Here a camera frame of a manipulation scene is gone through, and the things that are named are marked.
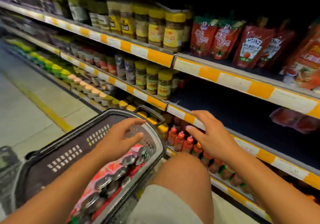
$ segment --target white label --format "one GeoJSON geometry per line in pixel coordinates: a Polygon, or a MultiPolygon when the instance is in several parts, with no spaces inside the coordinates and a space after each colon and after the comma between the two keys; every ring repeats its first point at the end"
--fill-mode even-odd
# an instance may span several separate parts
{"type": "Polygon", "coordinates": [[[244,149],[247,153],[249,153],[252,156],[257,156],[258,152],[260,151],[260,149],[258,147],[255,147],[253,145],[250,145],[248,143],[246,143],[243,140],[238,139],[237,137],[234,137],[234,140],[238,143],[238,145],[244,149]]]}
{"type": "Polygon", "coordinates": [[[148,49],[135,46],[134,44],[131,45],[131,53],[144,59],[148,57],[148,49]]]}
{"type": "Polygon", "coordinates": [[[51,17],[44,16],[44,21],[45,21],[46,23],[48,23],[48,24],[53,24],[51,17]]]}
{"type": "Polygon", "coordinates": [[[259,208],[258,206],[256,206],[255,204],[249,201],[246,201],[244,204],[248,209],[252,210],[254,213],[258,214],[262,218],[265,218],[265,219],[267,218],[266,212],[261,208],[259,208]]]}
{"type": "Polygon", "coordinates": [[[273,90],[268,101],[304,114],[310,113],[318,104],[317,101],[278,88],[273,90]]]}
{"type": "Polygon", "coordinates": [[[220,183],[219,181],[215,180],[214,178],[210,178],[211,179],[211,184],[215,187],[217,187],[218,189],[220,189],[221,191],[225,192],[226,194],[228,194],[228,187],[223,185],[222,183],[220,183]]]}
{"type": "Polygon", "coordinates": [[[74,24],[71,24],[71,31],[80,34],[80,27],[74,24]]]}
{"type": "Polygon", "coordinates": [[[206,130],[205,126],[197,118],[194,119],[193,125],[197,126],[200,129],[206,130]]]}
{"type": "Polygon", "coordinates": [[[278,157],[275,158],[271,165],[300,180],[303,180],[309,174],[306,170],[298,168],[278,157]]]}
{"type": "Polygon", "coordinates": [[[176,59],[174,63],[174,69],[188,73],[190,75],[198,76],[200,72],[201,65],[189,63],[184,60],[176,59]]]}
{"type": "Polygon", "coordinates": [[[173,114],[174,116],[179,117],[182,120],[184,119],[184,117],[186,115],[185,112],[183,112],[183,111],[181,111],[179,109],[176,109],[176,108],[174,108],[174,107],[172,107],[170,105],[168,106],[167,112],[173,114]]]}
{"type": "Polygon", "coordinates": [[[105,73],[102,73],[102,72],[99,72],[99,77],[103,80],[105,80],[106,82],[109,81],[109,75],[105,74],[105,73]]]}
{"type": "Polygon", "coordinates": [[[80,61],[78,61],[77,59],[75,58],[72,58],[71,57],[71,61],[70,61],[72,64],[76,65],[76,66],[79,66],[80,65],[80,61]]]}
{"type": "Polygon", "coordinates": [[[118,87],[118,88],[121,88],[122,90],[125,90],[125,91],[127,90],[127,84],[124,84],[121,81],[116,80],[115,81],[115,86],[118,87]]]}
{"type": "Polygon", "coordinates": [[[141,100],[143,100],[143,101],[145,101],[145,102],[147,101],[147,98],[148,98],[148,95],[147,95],[147,94],[145,94],[145,93],[143,93],[143,92],[140,92],[140,91],[138,91],[137,89],[134,89],[133,94],[134,94],[136,97],[140,98],[141,100]]]}
{"type": "Polygon", "coordinates": [[[85,66],[85,70],[86,70],[87,72],[89,72],[89,73],[94,73],[94,68],[92,68],[92,67],[89,66],[89,65],[86,65],[86,66],[85,66]]]}
{"type": "Polygon", "coordinates": [[[90,31],[90,38],[100,42],[100,33],[95,31],[90,31]]]}
{"type": "Polygon", "coordinates": [[[63,29],[67,29],[67,22],[57,19],[58,26],[63,29]]]}
{"type": "Polygon", "coordinates": [[[108,36],[106,41],[107,41],[108,45],[110,45],[112,47],[115,47],[117,49],[120,49],[120,47],[121,47],[121,40],[118,40],[118,39],[115,39],[115,38],[108,36]]]}
{"type": "Polygon", "coordinates": [[[217,83],[240,92],[247,92],[251,85],[251,81],[231,76],[225,73],[220,73],[217,83]]]}

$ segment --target yellow stripe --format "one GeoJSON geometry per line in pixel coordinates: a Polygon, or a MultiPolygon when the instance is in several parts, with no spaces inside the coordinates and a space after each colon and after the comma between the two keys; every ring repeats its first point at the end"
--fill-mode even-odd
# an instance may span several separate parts
{"type": "Polygon", "coordinates": [[[29,88],[14,80],[7,73],[3,71],[1,71],[1,73],[64,132],[69,132],[73,129],[70,125],[66,123],[66,121],[63,118],[59,117],[52,109],[50,109],[44,102],[42,102],[41,99],[36,94],[34,94],[29,88]]]}

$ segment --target light gray shorts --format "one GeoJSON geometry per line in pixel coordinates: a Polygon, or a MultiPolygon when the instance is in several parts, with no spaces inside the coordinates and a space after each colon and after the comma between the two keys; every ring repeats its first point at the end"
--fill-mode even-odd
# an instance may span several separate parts
{"type": "Polygon", "coordinates": [[[196,213],[176,194],[158,186],[146,187],[126,224],[203,224],[196,213]]]}

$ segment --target person's left hand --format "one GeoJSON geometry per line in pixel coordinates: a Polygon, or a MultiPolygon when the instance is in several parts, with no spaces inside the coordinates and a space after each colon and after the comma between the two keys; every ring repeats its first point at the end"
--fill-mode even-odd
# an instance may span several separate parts
{"type": "Polygon", "coordinates": [[[131,126],[142,125],[145,122],[140,118],[128,118],[113,125],[109,133],[95,147],[95,155],[105,164],[118,160],[143,138],[143,133],[140,132],[125,139],[125,133],[130,130],[131,126]]]}

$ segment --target person's left arm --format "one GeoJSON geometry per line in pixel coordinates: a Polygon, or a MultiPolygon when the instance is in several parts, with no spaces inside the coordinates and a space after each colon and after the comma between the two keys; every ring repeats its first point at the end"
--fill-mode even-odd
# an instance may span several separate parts
{"type": "Polygon", "coordinates": [[[2,224],[63,224],[94,175],[107,163],[126,154],[143,137],[143,133],[124,139],[134,124],[146,121],[125,119],[111,127],[109,133],[45,189],[8,216],[2,224]]]}

